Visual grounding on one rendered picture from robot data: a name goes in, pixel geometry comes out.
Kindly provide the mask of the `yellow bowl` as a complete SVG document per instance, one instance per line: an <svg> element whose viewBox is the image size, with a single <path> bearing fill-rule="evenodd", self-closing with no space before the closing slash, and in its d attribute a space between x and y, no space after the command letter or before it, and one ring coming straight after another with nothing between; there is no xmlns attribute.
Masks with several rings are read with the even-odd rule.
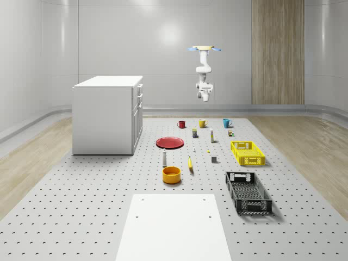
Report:
<svg viewBox="0 0 348 261"><path fill-rule="evenodd" d="M181 170L175 166L163 168L163 182L167 184L176 184L181 181Z"/></svg>

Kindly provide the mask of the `white cabinet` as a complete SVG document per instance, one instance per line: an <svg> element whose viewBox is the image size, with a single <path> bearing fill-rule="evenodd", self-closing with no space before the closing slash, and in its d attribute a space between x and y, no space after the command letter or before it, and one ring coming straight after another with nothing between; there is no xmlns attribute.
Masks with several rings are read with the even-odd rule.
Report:
<svg viewBox="0 0 348 261"><path fill-rule="evenodd" d="M142 132L142 80L96 76L73 87L73 154L134 154Z"/></svg>

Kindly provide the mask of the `red plate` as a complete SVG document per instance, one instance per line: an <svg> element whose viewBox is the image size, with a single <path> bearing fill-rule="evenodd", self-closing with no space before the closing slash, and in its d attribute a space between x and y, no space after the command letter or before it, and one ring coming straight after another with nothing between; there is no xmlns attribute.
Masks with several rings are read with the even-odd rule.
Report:
<svg viewBox="0 0 348 261"><path fill-rule="evenodd" d="M184 141L177 137L167 136L156 141L156 145L165 149L176 149L184 145Z"/></svg>

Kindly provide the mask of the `yellow basket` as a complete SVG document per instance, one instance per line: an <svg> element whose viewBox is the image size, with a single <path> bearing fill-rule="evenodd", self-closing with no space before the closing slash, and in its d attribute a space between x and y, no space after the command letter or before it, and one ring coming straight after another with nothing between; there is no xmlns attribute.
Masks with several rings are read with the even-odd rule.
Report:
<svg viewBox="0 0 348 261"><path fill-rule="evenodd" d="M265 165L265 155L253 141L231 141L231 151L240 165Z"/></svg>

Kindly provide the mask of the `white board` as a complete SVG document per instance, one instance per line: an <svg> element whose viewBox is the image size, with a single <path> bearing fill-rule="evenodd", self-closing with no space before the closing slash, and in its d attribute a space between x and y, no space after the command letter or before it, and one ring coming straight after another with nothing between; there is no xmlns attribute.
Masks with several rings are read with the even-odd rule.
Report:
<svg viewBox="0 0 348 261"><path fill-rule="evenodd" d="M231 261L213 194L135 194L116 261Z"/></svg>

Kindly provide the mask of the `dark grey basket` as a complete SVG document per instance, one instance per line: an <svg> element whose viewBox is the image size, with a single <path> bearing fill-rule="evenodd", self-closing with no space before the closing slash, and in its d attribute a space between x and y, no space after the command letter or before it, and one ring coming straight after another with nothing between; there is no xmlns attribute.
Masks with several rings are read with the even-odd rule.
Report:
<svg viewBox="0 0 348 261"><path fill-rule="evenodd" d="M270 214L272 199L254 172L226 171L225 182L241 214Z"/></svg>

